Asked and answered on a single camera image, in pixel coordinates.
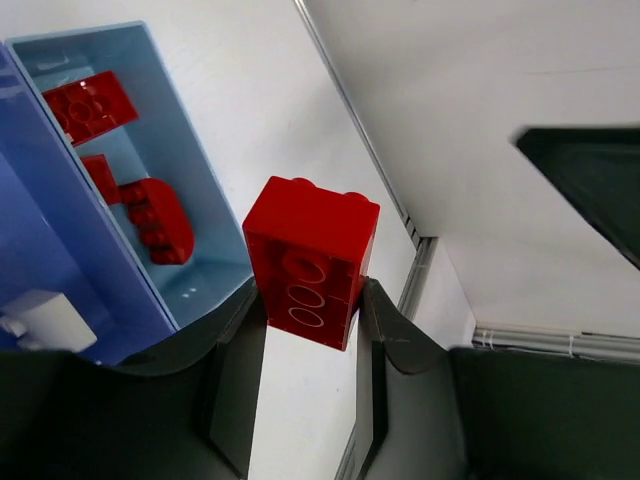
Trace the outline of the tan lego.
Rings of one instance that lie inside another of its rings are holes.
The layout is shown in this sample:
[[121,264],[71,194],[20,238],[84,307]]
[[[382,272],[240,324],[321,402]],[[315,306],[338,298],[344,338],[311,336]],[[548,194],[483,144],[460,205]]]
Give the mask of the tan lego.
[[81,352],[96,334],[63,293],[30,290],[1,306],[1,329],[22,350]]

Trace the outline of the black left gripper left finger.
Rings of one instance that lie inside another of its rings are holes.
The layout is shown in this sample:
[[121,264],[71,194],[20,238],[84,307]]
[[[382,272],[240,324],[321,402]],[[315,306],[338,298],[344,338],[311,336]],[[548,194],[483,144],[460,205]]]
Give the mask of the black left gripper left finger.
[[266,340],[256,285],[178,333],[128,356],[125,438],[164,478],[248,475]]

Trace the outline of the red stepped lego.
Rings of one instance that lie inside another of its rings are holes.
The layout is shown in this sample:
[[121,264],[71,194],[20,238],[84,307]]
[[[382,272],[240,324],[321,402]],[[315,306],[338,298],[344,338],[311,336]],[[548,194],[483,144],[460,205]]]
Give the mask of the red stepped lego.
[[158,265],[184,265],[193,255],[195,234],[173,188],[157,178],[117,185],[105,155],[81,158],[108,205],[126,207],[140,242]]

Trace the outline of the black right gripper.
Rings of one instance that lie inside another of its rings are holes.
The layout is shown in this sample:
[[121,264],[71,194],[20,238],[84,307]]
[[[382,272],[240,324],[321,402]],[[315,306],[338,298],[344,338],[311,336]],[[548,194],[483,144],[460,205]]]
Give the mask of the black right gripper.
[[639,127],[524,128],[512,144],[579,215],[639,266]]

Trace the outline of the red rounded lego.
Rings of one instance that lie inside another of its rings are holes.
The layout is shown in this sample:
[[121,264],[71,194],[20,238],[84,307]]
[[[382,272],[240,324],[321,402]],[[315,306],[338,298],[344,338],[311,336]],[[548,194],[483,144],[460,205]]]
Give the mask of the red rounded lego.
[[45,91],[43,97],[72,146],[139,118],[113,71]]

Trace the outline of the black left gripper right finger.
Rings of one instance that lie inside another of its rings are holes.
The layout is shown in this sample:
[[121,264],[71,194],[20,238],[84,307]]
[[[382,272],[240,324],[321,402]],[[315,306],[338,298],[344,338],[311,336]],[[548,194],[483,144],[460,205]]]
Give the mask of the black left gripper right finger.
[[360,298],[354,460],[358,478],[469,473],[449,353],[375,279]]

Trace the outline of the red rectangular lego brick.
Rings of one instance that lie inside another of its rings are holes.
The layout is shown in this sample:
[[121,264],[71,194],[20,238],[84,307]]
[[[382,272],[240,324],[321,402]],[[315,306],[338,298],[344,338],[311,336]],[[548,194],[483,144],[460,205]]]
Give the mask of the red rectangular lego brick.
[[380,207],[304,178],[271,177],[242,230],[269,326],[343,351]]

